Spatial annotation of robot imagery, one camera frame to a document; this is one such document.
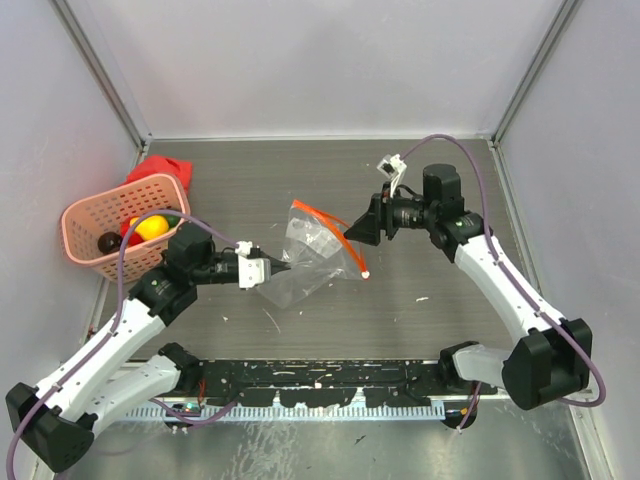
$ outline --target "pink basket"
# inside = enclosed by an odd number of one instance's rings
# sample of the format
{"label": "pink basket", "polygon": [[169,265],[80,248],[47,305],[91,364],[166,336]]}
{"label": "pink basket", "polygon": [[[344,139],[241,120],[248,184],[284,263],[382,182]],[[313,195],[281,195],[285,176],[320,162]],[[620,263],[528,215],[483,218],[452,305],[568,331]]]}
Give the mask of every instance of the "pink basket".
{"label": "pink basket", "polygon": [[[117,281],[118,252],[104,255],[98,250],[98,238],[106,232],[120,233],[120,224],[158,208],[190,213],[187,196],[180,182],[165,173],[149,175],[128,185],[80,200],[62,214],[62,243],[69,259],[83,267],[91,267],[112,282]],[[162,260],[169,232],[153,240],[128,247],[124,256],[124,281],[131,282]]]}

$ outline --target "clear plastic bag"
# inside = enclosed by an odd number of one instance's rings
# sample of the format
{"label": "clear plastic bag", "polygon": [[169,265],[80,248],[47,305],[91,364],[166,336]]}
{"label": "clear plastic bag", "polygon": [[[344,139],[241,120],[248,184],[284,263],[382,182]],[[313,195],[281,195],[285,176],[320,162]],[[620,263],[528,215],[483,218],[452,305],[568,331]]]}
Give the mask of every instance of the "clear plastic bag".
{"label": "clear plastic bag", "polygon": [[291,269],[258,287],[267,299],[286,308],[308,297],[332,278],[364,280],[364,255],[344,238],[345,222],[299,200],[289,210],[282,260]]}

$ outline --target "metal floor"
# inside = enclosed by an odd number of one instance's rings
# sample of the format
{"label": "metal floor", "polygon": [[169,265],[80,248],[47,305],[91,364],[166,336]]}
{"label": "metal floor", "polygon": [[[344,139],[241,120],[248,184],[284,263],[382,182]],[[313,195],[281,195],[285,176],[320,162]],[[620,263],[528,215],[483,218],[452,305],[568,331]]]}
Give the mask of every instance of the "metal floor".
{"label": "metal floor", "polygon": [[[151,154],[194,162],[194,215],[235,239],[281,251],[294,198],[355,220],[379,191],[375,166],[410,141],[155,142]],[[493,159],[483,141],[468,143],[489,188],[491,226],[519,265]],[[421,188],[422,167],[447,162],[463,179],[467,206],[479,210],[466,159],[443,142],[408,161],[406,183]],[[429,242],[401,231],[367,248],[371,279],[336,280],[288,310],[257,292],[201,287],[199,300],[136,358],[169,341],[203,358],[437,358],[465,340],[510,347],[505,327],[475,285]],[[115,308],[110,289],[104,318]],[[277,322],[279,331],[265,313]],[[135,449],[127,455],[108,456]],[[171,436],[162,424],[121,422],[98,439],[71,472],[73,480],[491,479],[589,478],[574,424],[558,403],[523,412],[483,399],[463,435],[439,422],[218,423]]]}
{"label": "metal floor", "polygon": [[[384,177],[375,168],[379,160],[413,143],[157,141],[149,154],[191,160],[193,214],[234,239],[252,240],[279,256],[294,199],[353,222],[368,207],[370,196],[380,191]],[[485,177],[491,226],[519,265],[488,145],[481,140],[468,145]],[[457,167],[468,208],[480,212],[471,166],[453,145],[437,141],[414,153],[405,183],[421,191],[422,168],[442,162]],[[336,280],[287,310],[256,291],[242,292],[233,285],[200,287],[197,303],[136,358],[147,359],[170,341],[209,359],[435,359],[441,348],[466,340],[510,346],[492,307],[431,245],[426,232],[403,230],[392,242],[365,247],[365,252],[368,281]],[[114,310],[115,288],[110,288],[103,321]]]}
{"label": "metal floor", "polygon": [[186,437],[159,422],[121,422],[66,480],[585,478],[567,407],[523,412],[485,400],[462,435],[427,421],[217,423]]}

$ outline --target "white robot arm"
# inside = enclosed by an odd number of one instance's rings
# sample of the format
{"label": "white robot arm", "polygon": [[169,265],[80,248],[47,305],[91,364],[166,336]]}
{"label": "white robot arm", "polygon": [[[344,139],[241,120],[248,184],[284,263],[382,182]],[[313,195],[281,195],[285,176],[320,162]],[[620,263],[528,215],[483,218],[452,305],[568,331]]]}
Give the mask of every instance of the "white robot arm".
{"label": "white robot arm", "polygon": [[[192,223],[181,225],[169,241],[164,261],[130,290],[115,329],[117,314],[35,387],[18,383],[9,391],[6,401],[14,431],[53,391],[21,438],[54,472],[68,469],[98,434],[125,413],[169,391],[189,392],[202,378],[202,362],[170,343],[135,371],[108,383],[142,345],[197,299],[197,285],[236,283],[248,289],[287,268],[251,242],[239,242],[235,251],[216,252],[210,234]],[[88,355],[103,342],[97,353]],[[62,385],[63,377],[76,368]]]}
{"label": "white robot arm", "polygon": [[[586,388],[589,368],[579,350],[589,360],[591,330],[582,319],[567,321],[549,305],[507,258],[482,217],[465,210],[455,167],[425,167],[422,194],[399,184],[406,170],[399,156],[385,157],[378,170],[389,181],[345,237],[378,245],[381,231],[391,240],[400,228],[426,229],[431,242],[484,293],[514,343],[512,351],[477,342],[442,350],[443,382],[480,381],[504,388],[525,410]],[[411,197],[403,197],[401,190]]]}

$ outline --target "yellow ball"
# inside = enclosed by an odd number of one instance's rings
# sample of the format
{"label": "yellow ball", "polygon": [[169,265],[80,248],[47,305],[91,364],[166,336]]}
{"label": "yellow ball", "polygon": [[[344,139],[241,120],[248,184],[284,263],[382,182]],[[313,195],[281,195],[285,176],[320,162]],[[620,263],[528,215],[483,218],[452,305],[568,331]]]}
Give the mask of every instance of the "yellow ball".
{"label": "yellow ball", "polygon": [[[129,222],[129,225],[138,220],[138,217],[134,217]],[[140,225],[136,227],[136,233],[142,237],[146,242],[153,238],[164,235],[169,231],[169,222],[162,215],[153,215],[146,220],[143,220]]]}

